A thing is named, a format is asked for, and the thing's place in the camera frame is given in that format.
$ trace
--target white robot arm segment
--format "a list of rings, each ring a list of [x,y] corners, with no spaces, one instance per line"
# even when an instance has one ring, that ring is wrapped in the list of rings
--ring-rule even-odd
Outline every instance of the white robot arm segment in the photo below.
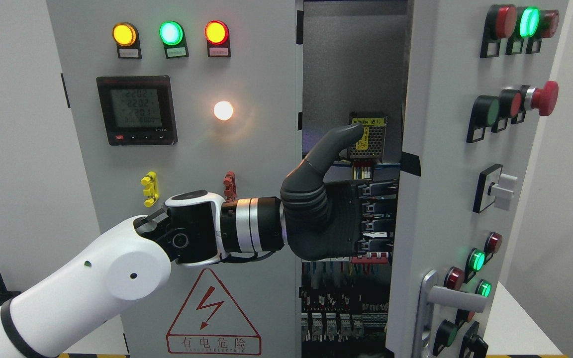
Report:
[[[58,356],[168,281],[168,255],[136,233],[136,218],[0,308],[0,358]]]

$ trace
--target black cable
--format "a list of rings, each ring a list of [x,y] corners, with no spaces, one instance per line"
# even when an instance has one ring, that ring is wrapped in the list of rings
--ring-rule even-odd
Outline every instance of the black cable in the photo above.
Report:
[[[227,258],[223,259],[222,262],[228,264],[255,263],[257,261],[262,261],[275,253],[276,253],[275,251],[270,251],[264,254],[263,256],[258,257],[258,253],[256,252],[250,258],[241,258],[240,256],[228,256]]]

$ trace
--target warning triangle sign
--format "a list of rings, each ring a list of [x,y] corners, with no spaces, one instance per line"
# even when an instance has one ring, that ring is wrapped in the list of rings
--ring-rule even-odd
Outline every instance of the warning triangle sign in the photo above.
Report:
[[[203,269],[167,333],[173,354],[259,356],[261,336],[229,290],[209,268]]]

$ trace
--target silver metal ring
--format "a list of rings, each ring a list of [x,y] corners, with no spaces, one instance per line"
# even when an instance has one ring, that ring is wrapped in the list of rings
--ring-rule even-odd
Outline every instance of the silver metal ring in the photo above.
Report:
[[[280,202],[280,226],[282,226],[282,242],[288,245],[287,242],[287,218],[285,218],[285,206]]]
[[[534,96],[534,91],[536,88],[528,88],[527,92],[525,93],[525,100],[523,101],[523,108],[526,111],[532,110],[532,97]]]
[[[251,233],[251,240],[253,249],[256,252],[262,252],[262,245],[260,243],[260,231],[258,229],[258,198],[251,199],[249,205],[249,231]]]
[[[241,252],[255,252],[249,230],[250,199],[240,199],[236,204],[236,234]]]

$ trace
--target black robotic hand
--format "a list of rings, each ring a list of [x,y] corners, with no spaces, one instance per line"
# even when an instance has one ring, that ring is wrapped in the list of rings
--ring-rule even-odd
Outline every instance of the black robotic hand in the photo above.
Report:
[[[354,255],[362,238],[358,186],[365,181],[323,180],[339,152],[363,133],[361,124],[332,129],[282,183],[288,244],[300,258],[315,261]]]

